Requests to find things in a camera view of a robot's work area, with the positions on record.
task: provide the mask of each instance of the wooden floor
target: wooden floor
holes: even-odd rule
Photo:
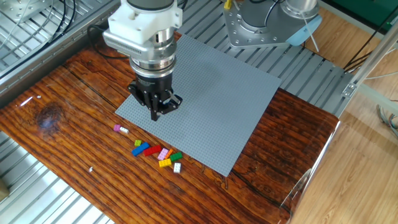
[[[319,54],[344,67],[369,34],[322,9],[315,33]],[[369,43],[365,54],[379,40]],[[312,41],[308,48],[315,51]],[[385,56],[370,76],[398,71],[398,50]],[[398,99],[398,75],[366,80],[384,96]],[[398,223],[398,139],[382,124],[376,103],[358,93],[308,187],[292,223]]]

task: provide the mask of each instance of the metal grating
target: metal grating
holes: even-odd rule
[[[109,1],[76,0],[75,18],[70,28]],[[61,31],[69,24],[73,12],[73,1],[65,0],[65,2],[67,4],[67,13]],[[4,13],[0,13],[0,42],[3,43],[12,31],[8,41],[0,49],[0,77],[2,77],[4,75],[3,71],[7,68],[18,65],[21,61],[38,51],[53,36],[60,35],[55,34],[55,31],[59,23],[61,23],[63,2],[53,0],[52,11],[49,6],[31,19],[20,23],[14,30],[12,29],[17,22],[7,17]]]
[[[231,48],[218,0],[191,1],[178,32],[281,78],[281,88],[337,117],[349,101],[341,93],[352,75],[303,47]]]
[[[0,202],[0,223],[113,223],[4,133],[0,179],[10,191]]]

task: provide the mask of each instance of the green lego brick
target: green lego brick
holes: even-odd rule
[[[177,160],[179,160],[181,158],[182,158],[182,153],[181,152],[176,153],[176,154],[172,154],[170,156],[170,159],[172,160],[172,162],[177,161]]]
[[[141,140],[136,140],[135,143],[134,143],[134,146],[138,147],[138,146],[141,145],[141,143],[142,143]]]

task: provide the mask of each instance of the gray lego baseplate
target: gray lego baseplate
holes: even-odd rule
[[[180,108],[153,121],[131,95],[116,114],[227,176],[281,80],[187,35],[177,50]]]

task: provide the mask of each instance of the red lego brick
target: red lego brick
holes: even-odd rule
[[[162,150],[162,147],[161,147],[161,146],[150,147],[149,149],[145,149],[145,150],[144,150],[144,155],[145,155],[145,156],[150,156],[150,155],[152,155],[153,153],[160,152],[161,150]]]

